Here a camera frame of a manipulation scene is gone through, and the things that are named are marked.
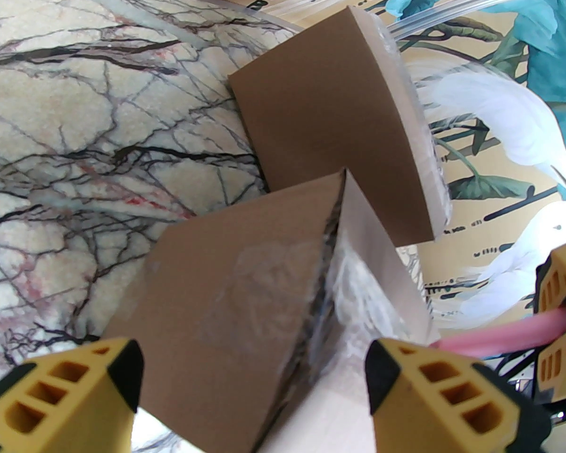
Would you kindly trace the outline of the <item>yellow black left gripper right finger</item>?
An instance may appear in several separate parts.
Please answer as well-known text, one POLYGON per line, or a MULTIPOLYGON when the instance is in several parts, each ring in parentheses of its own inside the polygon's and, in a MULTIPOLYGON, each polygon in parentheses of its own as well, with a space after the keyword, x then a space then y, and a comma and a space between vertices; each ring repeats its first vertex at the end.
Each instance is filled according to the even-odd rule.
POLYGON ((381 338, 365 357, 376 453, 544 453, 542 406, 482 361, 381 338))

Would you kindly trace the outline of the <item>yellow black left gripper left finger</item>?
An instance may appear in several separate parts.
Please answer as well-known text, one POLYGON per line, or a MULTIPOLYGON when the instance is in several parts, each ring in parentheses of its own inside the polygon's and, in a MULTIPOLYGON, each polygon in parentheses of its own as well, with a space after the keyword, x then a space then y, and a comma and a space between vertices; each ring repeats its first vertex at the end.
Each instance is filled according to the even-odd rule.
POLYGON ((0 378, 0 453, 132 453, 143 372, 128 338, 25 360, 0 378))

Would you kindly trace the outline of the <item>pink utility knife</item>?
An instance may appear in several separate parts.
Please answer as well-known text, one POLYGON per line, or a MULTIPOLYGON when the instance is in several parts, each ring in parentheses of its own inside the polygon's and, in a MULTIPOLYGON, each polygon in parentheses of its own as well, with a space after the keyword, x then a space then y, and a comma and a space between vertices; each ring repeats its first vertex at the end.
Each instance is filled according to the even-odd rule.
POLYGON ((485 360, 552 343, 566 332, 566 306, 494 327, 442 338, 431 348, 485 360))

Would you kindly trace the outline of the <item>long taped cardboard box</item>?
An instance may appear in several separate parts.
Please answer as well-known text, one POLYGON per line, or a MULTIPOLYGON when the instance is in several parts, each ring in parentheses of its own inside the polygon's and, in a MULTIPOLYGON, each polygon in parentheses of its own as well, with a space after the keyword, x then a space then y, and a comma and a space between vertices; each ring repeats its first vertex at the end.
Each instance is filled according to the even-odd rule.
POLYGON ((348 169, 168 227, 105 336, 181 453, 375 453, 368 347, 440 338, 348 169))

